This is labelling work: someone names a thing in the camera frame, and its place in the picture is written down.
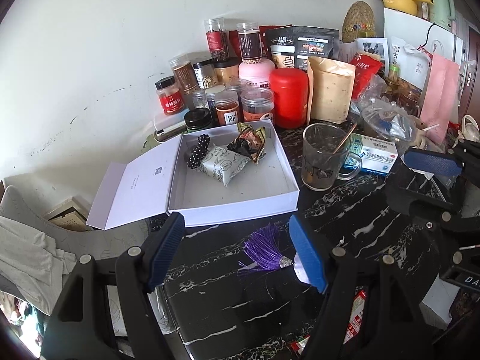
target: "door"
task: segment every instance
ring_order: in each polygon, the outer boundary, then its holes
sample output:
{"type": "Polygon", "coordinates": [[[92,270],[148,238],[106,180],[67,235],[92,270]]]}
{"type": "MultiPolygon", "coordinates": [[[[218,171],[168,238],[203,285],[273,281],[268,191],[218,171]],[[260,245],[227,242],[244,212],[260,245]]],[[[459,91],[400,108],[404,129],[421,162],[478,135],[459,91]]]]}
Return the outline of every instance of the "door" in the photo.
{"type": "Polygon", "coordinates": [[[480,57],[480,34],[472,28],[469,29],[469,55],[467,60],[475,60],[476,64],[469,66],[466,71],[465,84],[462,97],[460,99],[459,116],[460,119],[465,114],[472,115],[477,121],[480,121],[480,71],[477,78],[477,67],[480,57]]]}

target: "green electric kettle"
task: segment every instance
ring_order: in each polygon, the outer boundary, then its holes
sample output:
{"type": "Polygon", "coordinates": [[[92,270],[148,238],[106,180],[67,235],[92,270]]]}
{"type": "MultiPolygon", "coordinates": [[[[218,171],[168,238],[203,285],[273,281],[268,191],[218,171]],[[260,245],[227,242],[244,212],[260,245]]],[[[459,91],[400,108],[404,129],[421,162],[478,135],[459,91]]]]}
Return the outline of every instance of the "green electric kettle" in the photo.
{"type": "Polygon", "coordinates": [[[433,5],[430,6],[430,23],[452,31],[452,20],[455,20],[453,0],[433,0],[433,5]]]}

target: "wrapped pastry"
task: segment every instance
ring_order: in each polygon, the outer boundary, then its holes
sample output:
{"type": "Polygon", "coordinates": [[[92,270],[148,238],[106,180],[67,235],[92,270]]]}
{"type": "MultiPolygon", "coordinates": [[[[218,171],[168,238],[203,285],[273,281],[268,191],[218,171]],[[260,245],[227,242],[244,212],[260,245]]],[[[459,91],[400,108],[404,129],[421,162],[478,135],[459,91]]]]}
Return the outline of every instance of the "wrapped pastry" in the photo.
{"type": "Polygon", "coordinates": [[[235,153],[221,146],[209,147],[210,137],[198,137],[198,144],[192,150],[187,166],[221,181],[226,187],[230,180],[242,171],[251,158],[235,153]]]}
{"type": "Polygon", "coordinates": [[[240,173],[249,161],[249,157],[245,157],[224,147],[213,145],[213,147],[208,150],[198,169],[207,176],[221,181],[226,187],[229,181],[240,173]]]}
{"type": "Polygon", "coordinates": [[[262,158],[265,149],[265,127],[254,128],[246,123],[238,123],[238,137],[226,148],[249,157],[255,164],[262,158]]]}

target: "picture frame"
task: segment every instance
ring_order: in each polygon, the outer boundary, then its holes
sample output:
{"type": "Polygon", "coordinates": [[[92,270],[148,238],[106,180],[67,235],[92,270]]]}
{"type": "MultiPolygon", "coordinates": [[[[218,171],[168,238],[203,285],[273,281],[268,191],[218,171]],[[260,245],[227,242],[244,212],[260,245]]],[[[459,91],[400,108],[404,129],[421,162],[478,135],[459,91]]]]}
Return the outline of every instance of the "picture frame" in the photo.
{"type": "Polygon", "coordinates": [[[385,65],[385,77],[387,77],[390,70],[387,38],[357,38],[355,43],[359,51],[380,56],[381,62],[385,65]]]}

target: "open box lid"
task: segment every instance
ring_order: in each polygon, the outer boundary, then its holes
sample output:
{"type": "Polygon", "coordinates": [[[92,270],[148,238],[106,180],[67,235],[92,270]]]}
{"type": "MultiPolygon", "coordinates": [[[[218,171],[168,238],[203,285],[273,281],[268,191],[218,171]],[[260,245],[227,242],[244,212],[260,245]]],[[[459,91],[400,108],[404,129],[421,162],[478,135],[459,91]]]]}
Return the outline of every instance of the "open box lid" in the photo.
{"type": "Polygon", "coordinates": [[[108,230],[167,212],[182,135],[128,164],[112,162],[100,184],[87,225],[108,230]]]}

